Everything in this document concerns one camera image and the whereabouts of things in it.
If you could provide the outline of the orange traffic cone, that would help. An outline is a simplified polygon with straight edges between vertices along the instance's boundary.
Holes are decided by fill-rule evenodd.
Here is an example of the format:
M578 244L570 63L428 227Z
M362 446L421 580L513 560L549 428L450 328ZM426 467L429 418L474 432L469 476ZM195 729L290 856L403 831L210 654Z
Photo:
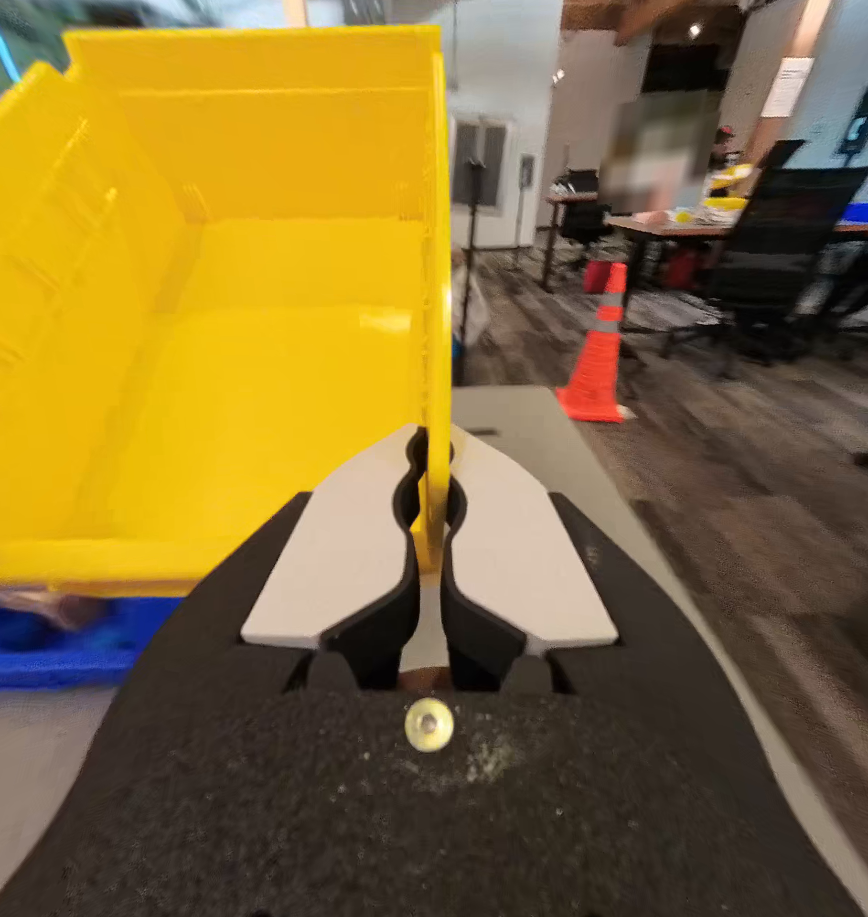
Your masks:
M626 266L612 262L574 370L567 385L556 390L559 406L572 421L623 422L617 379L625 289Z

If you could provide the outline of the white printed sheet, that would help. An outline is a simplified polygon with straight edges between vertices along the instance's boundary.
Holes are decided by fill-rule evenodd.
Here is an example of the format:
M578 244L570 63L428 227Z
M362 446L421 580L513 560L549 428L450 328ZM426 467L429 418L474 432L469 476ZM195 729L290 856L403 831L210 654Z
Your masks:
M456 340L465 347L475 346L490 325L490 311L479 284L476 269L469 268L468 255L455 252L458 260L452 274L452 328Z

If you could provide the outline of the wooden table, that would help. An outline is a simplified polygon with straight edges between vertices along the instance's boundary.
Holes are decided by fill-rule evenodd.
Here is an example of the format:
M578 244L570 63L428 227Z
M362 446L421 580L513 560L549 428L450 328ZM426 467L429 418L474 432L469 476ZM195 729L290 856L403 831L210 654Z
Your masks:
M641 220L632 216L607 216L606 225L620 230L623 235L632 240L672 240L697 238L701 241L713 241L726 238L735 226L733 224L707 224L697 220L678 222L669 219L665 214L652 213L648 220ZM841 221L836 224L831 240L842 241L867 241L868 224Z

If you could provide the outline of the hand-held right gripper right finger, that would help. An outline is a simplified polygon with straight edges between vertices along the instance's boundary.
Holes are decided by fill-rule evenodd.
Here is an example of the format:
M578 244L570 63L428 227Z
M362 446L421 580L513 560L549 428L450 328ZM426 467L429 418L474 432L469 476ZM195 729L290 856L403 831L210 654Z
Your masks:
M619 630L554 494L462 428L451 447L440 613L457 684L500 685L519 659L613 646Z

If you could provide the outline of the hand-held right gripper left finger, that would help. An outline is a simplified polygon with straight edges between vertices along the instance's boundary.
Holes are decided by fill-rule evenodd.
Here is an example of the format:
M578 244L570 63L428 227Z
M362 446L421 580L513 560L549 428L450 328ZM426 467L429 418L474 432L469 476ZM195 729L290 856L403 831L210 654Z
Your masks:
M412 527L427 450L427 430L404 425L305 495L241 627L243 644L338 654L360 688L396 688L420 618Z

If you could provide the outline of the grey framed wall panel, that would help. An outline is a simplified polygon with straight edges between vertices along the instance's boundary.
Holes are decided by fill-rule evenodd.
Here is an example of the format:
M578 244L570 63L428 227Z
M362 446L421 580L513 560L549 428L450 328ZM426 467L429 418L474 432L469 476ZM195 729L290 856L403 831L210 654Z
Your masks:
M453 117L450 121L450 201L454 207L472 204L473 179L478 175L478 207L500 212L503 182L510 163L514 123L489 117Z

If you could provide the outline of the blue plastic box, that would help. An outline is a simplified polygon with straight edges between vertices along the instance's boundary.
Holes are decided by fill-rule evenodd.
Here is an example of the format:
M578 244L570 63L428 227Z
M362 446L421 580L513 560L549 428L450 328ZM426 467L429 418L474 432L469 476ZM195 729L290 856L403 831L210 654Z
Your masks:
M38 613L0 608L0 692L119 685L181 603L105 600L101 614L74 632Z

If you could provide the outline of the yellow plastic box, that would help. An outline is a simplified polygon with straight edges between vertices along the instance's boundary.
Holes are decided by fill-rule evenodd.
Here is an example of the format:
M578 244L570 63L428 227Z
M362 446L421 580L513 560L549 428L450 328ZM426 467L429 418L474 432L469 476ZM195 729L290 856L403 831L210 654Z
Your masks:
M184 595L450 429L438 27L87 29L0 97L0 590Z

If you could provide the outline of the black tripod stand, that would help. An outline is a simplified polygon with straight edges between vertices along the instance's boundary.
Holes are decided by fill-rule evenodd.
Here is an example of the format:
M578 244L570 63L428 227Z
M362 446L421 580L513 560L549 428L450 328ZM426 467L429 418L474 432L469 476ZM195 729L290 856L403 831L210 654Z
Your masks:
M482 187L486 166L483 161L478 158L470 159L468 162L468 171L470 175L470 221L466 248L466 279L463 288L461 306L461 355L464 355L467 342L467 329L469 325L468 315L470 310L470 301L472 298L472 271L475 255L475 235L478 224L478 212L482 200Z

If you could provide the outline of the black office chair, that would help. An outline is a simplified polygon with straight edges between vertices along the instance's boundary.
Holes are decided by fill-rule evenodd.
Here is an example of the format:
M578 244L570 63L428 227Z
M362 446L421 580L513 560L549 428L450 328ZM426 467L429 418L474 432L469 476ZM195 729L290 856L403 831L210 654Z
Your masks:
M559 178L556 187L561 197L577 198L562 204L563 217L558 231L561 238L589 246L613 232L614 227L606 223L608 209L598 201L598 170L568 171Z
M660 357L709 339L720 354L717 376L733 379L739 358L770 366L795 356L793 314L867 178L868 166L763 171L703 287L717 321L672 329Z

